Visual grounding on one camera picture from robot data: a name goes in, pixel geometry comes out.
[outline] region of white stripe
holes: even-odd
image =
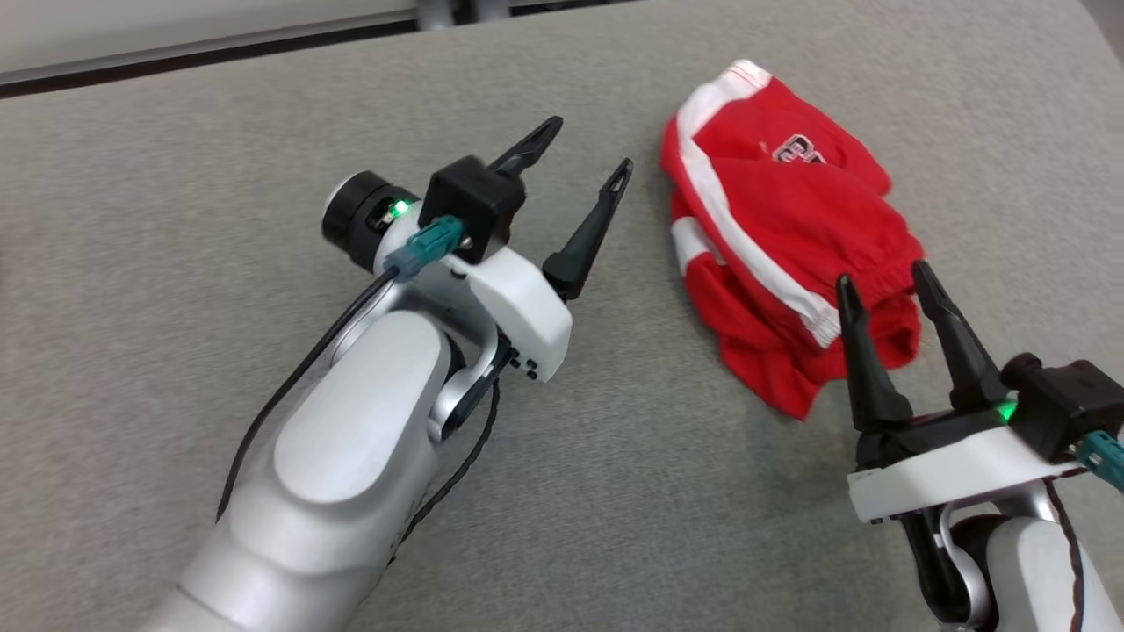
[[[783,268],[777,264],[747,235],[729,210],[722,180],[714,171],[709,156],[695,142],[695,135],[727,103],[747,99],[763,89],[772,75],[753,62],[741,60],[710,83],[700,85],[679,109],[676,125],[679,129],[679,152],[691,187],[703,201],[704,209],[737,259],[745,264],[771,295],[800,316],[800,322],[827,349],[840,335],[839,313],[824,297],[808,291]]]
[[[679,273],[683,277],[687,276],[687,265],[696,256],[706,252],[714,255],[718,265],[726,264],[726,261],[722,258],[722,253],[718,252],[718,249],[714,247],[714,242],[710,241],[710,237],[706,236],[703,226],[699,225],[699,220],[694,217],[680,217],[674,220],[671,224],[671,238],[676,242]]]

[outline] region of gray table surface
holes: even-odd
[[[0,101],[0,628],[127,630],[174,583],[245,425],[369,279],[319,235],[339,179],[420,191],[560,114],[520,252],[637,163],[570,355],[504,382],[350,630],[934,630],[899,529],[847,500],[844,385],[782,418],[680,287],[663,126],[738,57],[871,147],[998,361],[1124,378],[1124,79],[1077,1],[646,0]],[[895,376],[918,409],[949,387],[925,341]],[[1124,500],[1061,488],[1124,606]]]

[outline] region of cable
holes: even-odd
[[[1085,569],[1081,565],[1081,547],[1077,543],[1073,523],[1069,521],[1069,514],[1066,513],[1066,507],[1061,504],[1061,497],[1054,489],[1053,480],[1046,480],[1045,484],[1050,504],[1058,512],[1058,524],[1061,525],[1061,532],[1069,542],[1069,565],[1073,569],[1073,619],[1069,622],[1069,630],[1070,632],[1081,632],[1081,625],[1085,624]]]
[[[472,446],[472,451],[464,458],[464,462],[461,463],[461,467],[457,468],[455,472],[453,472],[453,476],[448,477],[445,485],[442,485],[441,489],[426,500],[425,505],[422,505],[422,508],[414,514],[414,517],[410,518],[409,526],[406,527],[406,531],[402,532],[402,538],[398,541],[399,547],[402,542],[406,542],[406,539],[410,536],[410,533],[414,533],[414,527],[424,521],[425,517],[429,515],[429,512],[437,506],[437,503],[441,503],[445,496],[448,496],[453,486],[460,482],[460,480],[464,478],[464,475],[469,472],[469,468],[471,468],[472,463],[475,462],[477,457],[480,455],[480,451],[484,448],[484,443],[488,443],[488,437],[491,436],[491,428],[496,424],[497,410],[499,410],[499,378],[492,382],[491,409],[488,410],[488,421],[484,422],[484,428],[480,431],[480,437],[477,439],[477,444]]]
[[[250,427],[246,428],[246,434],[242,437],[242,443],[238,444],[238,451],[234,453],[234,461],[230,463],[230,472],[226,475],[226,485],[223,486],[223,498],[218,502],[218,511],[215,514],[215,522],[218,522],[218,520],[223,517],[223,513],[226,512],[226,506],[230,504],[230,494],[234,491],[234,484],[238,480],[238,470],[242,469],[242,461],[246,458],[246,452],[250,450],[250,445],[254,442],[254,436],[257,435],[257,431],[261,430],[262,424],[265,423],[265,418],[269,417],[270,413],[273,412],[273,408],[275,408],[277,405],[284,399],[284,396],[288,395],[297,381],[300,380],[301,376],[305,374],[305,371],[307,371],[308,368],[312,365],[312,362],[315,362],[316,359],[324,353],[324,350],[328,347],[337,335],[339,335],[339,332],[343,331],[344,326],[355,316],[355,314],[357,314],[369,300],[374,298],[374,296],[397,276],[398,268],[395,267],[387,268],[382,274],[379,274],[374,282],[368,286],[366,289],[363,290],[363,292],[347,306],[347,309],[345,309],[344,313],[336,318],[336,322],[328,327],[328,331],[320,336],[320,340],[316,343],[312,350],[308,352],[308,355],[306,355],[305,359],[300,361],[300,364],[298,364],[297,368],[289,373],[289,377],[285,378],[281,387],[277,389],[273,397],[270,397],[270,400],[265,403],[265,406],[263,406],[257,413],[254,421],[250,423]]]

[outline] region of teal connector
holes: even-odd
[[[383,268],[397,268],[398,280],[413,279],[423,268],[452,253],[461,246],[464,224],[445,215],[415,233],[406,245],[387,256]]]
[[[1077,461],[1124,491],[1124,445],[1105,431],[1090,432],[1077,449]]]

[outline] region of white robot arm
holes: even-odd
[[[581,292],[632,174],[625,160],[540,271],[507,241],[525,199],[519,173],[561,126],[547,119],[489,166],[470,156],[438,171],[425,202],[370,172],[329,197],[325,236],[399,280],[332,336],[332,368],[238,479],[143,631],[339,630],[416,521],[437,445],[505,367],[537,381],[554,374],[570,341],[565,301]],[[448,254],[411,262],[415,236],[448,217],[460,232],[436,253]],[[415,263],[423,269],[402,270]],[[479,349],[473,364],[451,334]]]
[[[952,377],[944,413],[914,416],[874,353],[854,286],[836,283],[861,433],[847,478],[859,518],[901,524],[922,594],[948,629],[1124,632],[1051,482],[1087,466],[1124,485],[1124,388],[1084,360],[1043,369],[1028,353],[1000,373],[928,264],[913,272]],[[953,515],[986,504],[998,513]]]

